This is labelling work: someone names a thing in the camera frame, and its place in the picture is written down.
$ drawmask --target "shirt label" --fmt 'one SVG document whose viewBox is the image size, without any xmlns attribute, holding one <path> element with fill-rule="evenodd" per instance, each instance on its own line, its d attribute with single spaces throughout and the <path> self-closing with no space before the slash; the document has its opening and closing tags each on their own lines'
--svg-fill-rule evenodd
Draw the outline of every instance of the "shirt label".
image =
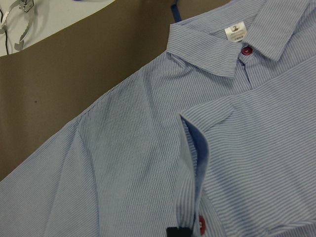
<svg viewBox="0 0 316 237">
<path fill-rule="evenodd" d="M 239 42 L 242 41 L 243 38 L 247 34 L 247 29 L 245 24 L 242 22 L 239 22 L 235 25 L 232 25 L 225 29 L 227 39 L 231 42 Z"/>
</svg>

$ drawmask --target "metal tool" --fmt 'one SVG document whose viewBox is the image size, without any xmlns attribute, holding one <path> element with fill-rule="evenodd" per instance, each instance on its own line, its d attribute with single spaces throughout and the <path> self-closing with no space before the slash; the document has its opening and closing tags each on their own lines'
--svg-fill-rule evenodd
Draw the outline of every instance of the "metal tool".
<svg viewBox="0 0 316 237">
<path fill-rule="evenodd" d="M 4 14 L 2 22 L 1 22 L 1 29 L 0 29 L 0 34 L 4 34 L 4 32 L 7 30 L 7 25 L 6 25 L 6 19 L 9 15 L 9 13 L 12 11 L 13 8 L 19 6 L 19 8 L 28 15 L 29 17 L 29 22 L 28 25 L 24 31 L 24 33 L 21 35 L 20 40 L 18 43 L 14 45 L 14 48 L 18 51 L 23 49 L 24 45 L 24 39 L 28 32 L 30 31 L 30 28 L 33 23 L 34 19 L 34 0 L 17 0 L 15 1 L 8 9 L 8 11 Z"/>
</svg>

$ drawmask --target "seam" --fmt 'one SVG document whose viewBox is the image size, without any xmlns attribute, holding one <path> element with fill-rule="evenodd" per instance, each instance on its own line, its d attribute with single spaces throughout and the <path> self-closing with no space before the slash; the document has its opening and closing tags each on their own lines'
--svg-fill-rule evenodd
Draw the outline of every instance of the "seam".
<svg viewBox="0 0 316 237">
<path fill-rule="evenodd" d="M 92 169 L 92 176 L 93 176 L 93 182 L 94 182 L 94 187 L 95 187 L 95 197 L 96 197 L 96 201 L 97 201 L 96 205 L 97 205 L 97 213 L 98 213 L 98 236 L 100 236 L 99 196 L 98 196 L 98 192 L 97 192 L 97 182 L 96 182 L 96 176 L 95 176 L 94 163 L 93 163 L 93 160 L 92 160 L 91 156 L 88 154 L 86 144 L 83 142 L 83 139 L 82 139 L 82 136 L 81 136 L 79 128 L 78 128 L 78 135 L 79 135 L 80 140 L 82 142 L 84 151 L 85 151 L 87 157 L 90 160 L 90 165 L 91 165 L 91 169 Z"/>
<path fill-rule="evenodd" d="M 50 216 L 51 216 L 53 207 L 54 207 L 54 205 L 55 205 L 56 196 L 57 196 L 57 193 L 58 193 L 58 191 L 59 191 L 61 176 L 62 176 L 62 174 L 63 174 L 63 169 L 64 169 L 64 165 L 65 165 L 65 160 L 66 160 L 66 157 L 68 156 L 69 151 L 70 151 L 70 146 L 69 146 L 69 149 L 67 150 L 67 153 L 64 155 L 64 160 L 63 160 L 63 164 L 62 164 L 62 166 L 61 166 L 60 175 L 59 175 L 59 180 L 58 180 L 58 184 L 57 184 L 57 191 L 56 191 L 56 193 L 55 193 L 55 195 L 54 195 L 53 204 L 52 204 L 52 206 L 50 207 L 50 210 L 49 210 L 49 215 L 48 215 L 48 219 L 47 219 L 47 222 L 46 222 L 46 225 L 45 225 L 44 235 L 43 235 L 43 236 L 46 236 L 46 235 L 47 235 L 47 233 L 46 233 L 46 231 L 47 231 L 47 225 L 48 225 L 48 223 L 49 223 Z"/>
<path fill-rule="evenodd" d="M 159 62 L 160 58 L 164 57 L 167 54 L 167 50 L 165 50 L 163 53 L 161 53 L 160 55 L 158 55 L 155 59 L 153 59 L 152 61 L 150 61 L 149 63 L 147 63 L 145 66 L 139 68 L 136 72 L 134 72 L 133 74 L 131 74 L 130 76 L 126 77 L 125 79 L 123 79 L 122 81 L 120 81 L 118 84 L 116 84 L 115 86 L 113 86 L 111 89 L 109 89 L 108 91 L 106 91 L 103 95 L 101 95 L 98 99 L 96 99 L 89 107 L 87 107 L 84 111 L 82 111 L 78 116 L 78 123 L 81 122 L 81 120 L 83 119 L 83 117 L 90 113 L 90 111 L 96 107 L 97 105 L 99 105 L 100 101 L 103 101 L 104 98 L 110 96 L 112 93 L 115 93 L 116 90 L 119 90 L 122 86 L 124 86 L 126 83 L 136 80 L 139 76 L 143 76 L 144 71 L 147 70 L 147 68 L 150 67 L 150 65 Z"/>
</svg>

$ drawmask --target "sleeve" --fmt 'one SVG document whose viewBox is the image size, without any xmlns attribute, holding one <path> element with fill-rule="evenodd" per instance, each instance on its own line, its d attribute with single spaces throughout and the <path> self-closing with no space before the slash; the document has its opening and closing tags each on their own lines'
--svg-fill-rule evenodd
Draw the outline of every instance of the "sleeve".
<svg viewBox="0 0 316 237">
<path fill-rule="evenodd" d="M 0 236 L 96 237 L 98 229 L 93 166 L 73 120 L 0 182 Z"/>
</svg>

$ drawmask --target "red button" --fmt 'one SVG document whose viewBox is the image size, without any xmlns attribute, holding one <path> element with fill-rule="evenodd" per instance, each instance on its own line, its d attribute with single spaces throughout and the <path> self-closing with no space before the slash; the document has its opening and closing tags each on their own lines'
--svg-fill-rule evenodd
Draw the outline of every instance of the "red button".
<svg viewBox="0 0 316 237">
<path fill-rule="evenodd" d="M 243 48 L 243 49 L 241 50 L 241 53 L 242 53 L 243 55 L 249 55 L 249 54 L 252 53 L 252 48 L 250 48 L 249 46 L 247 46 L 247 47 L 245 47 L 245 48 Z"/>
<path fill-rule="evenodd" d="M 199 219 L 199 231 L 201 233 L 201 236 L 205 233 L 206 225 L 205 225 L 205 220 L 203 216 L 198 216 Z"/>
</svg>

